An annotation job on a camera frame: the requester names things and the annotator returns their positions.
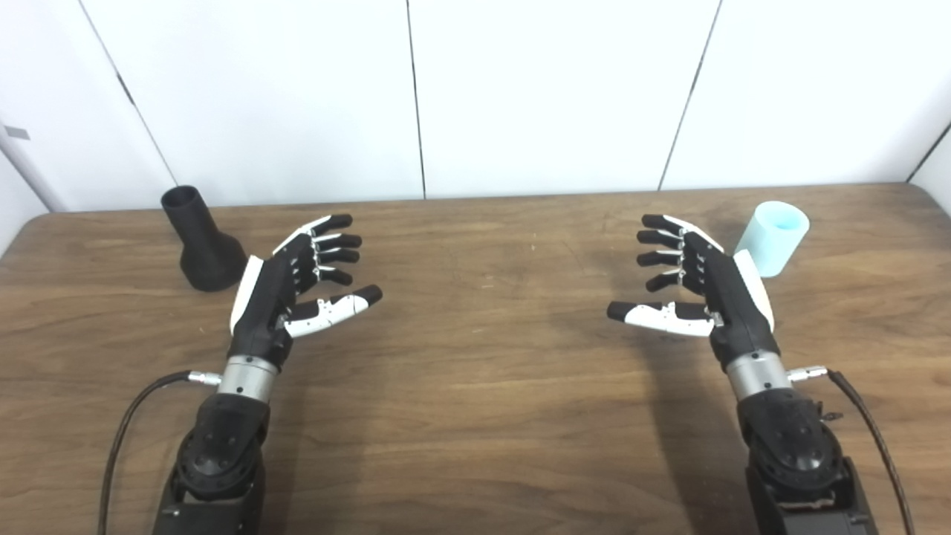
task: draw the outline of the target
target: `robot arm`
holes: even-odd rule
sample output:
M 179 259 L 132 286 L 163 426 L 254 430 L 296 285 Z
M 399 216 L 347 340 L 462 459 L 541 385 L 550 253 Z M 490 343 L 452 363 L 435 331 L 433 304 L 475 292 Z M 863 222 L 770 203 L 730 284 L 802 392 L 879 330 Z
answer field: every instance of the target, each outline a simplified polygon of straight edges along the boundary
M 231 311 L 231 345 L 218 391 L 202 403 L 165 485 L 154 535 L 255 535 L 264 497 L 262 444 L 270 395 L 294 340 L 356 316 L 383 294 L 352 293 L 298 302 L 323 281 L 353 278 L 327 266 L 354 263 L 361 240 L 324 233 L 347 228 L 349 215 L 330 215 L 298 228 L 263 260 L 251 256 Z
M 747 487 L 766 535 L 877 535 L 851 461 L 822 420 L 822 406 L 792 380 L 824 368 L 787 373 L 773 338 L 772 307 L 749 254 L 733 256 L 699 228 L 667 215 L 645 215 L 637 239 L 671 250 L 641 254 L 641 266 L 675 269 L 650 279 L 648 291 L 679 285 L 703 304 L 613 302 L 608 317 L 637 327 L 708 336 L 737 399 L 749 447 Z

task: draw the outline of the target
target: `black vase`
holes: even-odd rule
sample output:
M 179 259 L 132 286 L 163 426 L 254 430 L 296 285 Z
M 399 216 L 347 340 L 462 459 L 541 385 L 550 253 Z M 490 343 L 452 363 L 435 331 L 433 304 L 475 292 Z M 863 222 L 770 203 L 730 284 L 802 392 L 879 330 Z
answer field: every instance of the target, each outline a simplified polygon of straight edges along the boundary
M 166 191 L 162 208 L 182 238 L 179 265 L 195 289 L 219 291 L 241 280 L 247 255 L 238 240 L 218 230 L 197 188 L 178 186 Z

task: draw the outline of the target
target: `wood grain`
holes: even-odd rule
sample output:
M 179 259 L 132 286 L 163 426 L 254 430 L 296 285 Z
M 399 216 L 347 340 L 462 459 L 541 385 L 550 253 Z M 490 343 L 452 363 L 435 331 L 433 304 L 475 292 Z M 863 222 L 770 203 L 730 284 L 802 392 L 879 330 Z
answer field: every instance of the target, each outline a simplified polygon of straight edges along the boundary
M 297 342 L 273 400 L 263 533 L 755 533 L 734 400 L 705 340 L 608 320 L 645 299 L 633 239 L 670 213 L 731 248 L 753 208 L 812 230 L 767 280 L 787 367 L 825 364 L 868 401 L 919 533 L 951 524 L 951 221 L 900 185 L 222 208 L 266 255 L 349 212 L 352 272 L 385 297 Z M 160 374 L 218 371 L 233 289 L 202 294 L 160 211 L 52 214 L 0 260 L 0 532 L 90 533 L 112 434 Z M 337 287 L 316 290 L 339 293 Z M 686 298 L 670 290 L 663 298 Z M 834 386 L 883 535 L 901 533 L 881 460 Z M 208 391 L 145 403 L 116 480 L 112 533 L 150 533 L 179 440 Z

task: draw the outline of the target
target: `cable connector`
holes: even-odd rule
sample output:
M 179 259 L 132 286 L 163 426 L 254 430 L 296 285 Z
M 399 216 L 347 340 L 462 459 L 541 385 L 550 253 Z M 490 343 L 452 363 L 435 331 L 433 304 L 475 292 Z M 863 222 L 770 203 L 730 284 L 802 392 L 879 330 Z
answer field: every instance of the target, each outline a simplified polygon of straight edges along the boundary
M 209 371 L 189 371 L 188 381 L 192 383 L 201 383 L 205 386 L 218 386 L 222 383 L 220 373 L 211 373 Z
M 786 377 L 791 383 L 799 383 L 800 381 L 822 377 L 828 372 L 829 370 L 826 369 L 825 366 L 797 367 L 796 369 L 787 371 Z

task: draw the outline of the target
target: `white wall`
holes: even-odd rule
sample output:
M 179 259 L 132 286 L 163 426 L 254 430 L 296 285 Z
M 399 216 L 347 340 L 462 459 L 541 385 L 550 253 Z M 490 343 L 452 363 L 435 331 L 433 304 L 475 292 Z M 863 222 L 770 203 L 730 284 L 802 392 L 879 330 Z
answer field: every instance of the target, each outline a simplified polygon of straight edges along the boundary
M 76 0 L 0 2 L 0 127 L 55 208 L 155 208 L 174 186 Z
M 0 2 L 0 148 L 55 209 L 904 180 L 951 3 Z M 410 53 L 412 21 L 416 83 Z M 673 153 L 670 147 L 689 98 Z M 146 126 L 155 134 L 171 172 Z
M 405 2 L 84 1 L 209 204 L 422 198 Z
M 656 189 L 717 0 L 410 0 L 428 197 Z
M 725 0 L 664 189 L 901 181 L 951 121 L 951 2 Z
M 944 211 L 951 214 L 951 135 L 944 136 L 911 183 L 924 188 Z
M 0 255 L 23 224 L 42 213 L 47 213 L 46 207 L 0 152 Z

